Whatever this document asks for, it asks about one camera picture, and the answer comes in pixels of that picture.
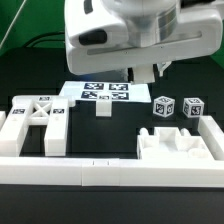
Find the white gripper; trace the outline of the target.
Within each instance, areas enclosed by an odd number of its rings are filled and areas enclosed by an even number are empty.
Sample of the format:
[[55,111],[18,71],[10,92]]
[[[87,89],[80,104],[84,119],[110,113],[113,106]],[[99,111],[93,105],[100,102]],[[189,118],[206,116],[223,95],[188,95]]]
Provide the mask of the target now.
[[223,36],[223,0],[65,0],[65,45],[76,75],[211,55]]

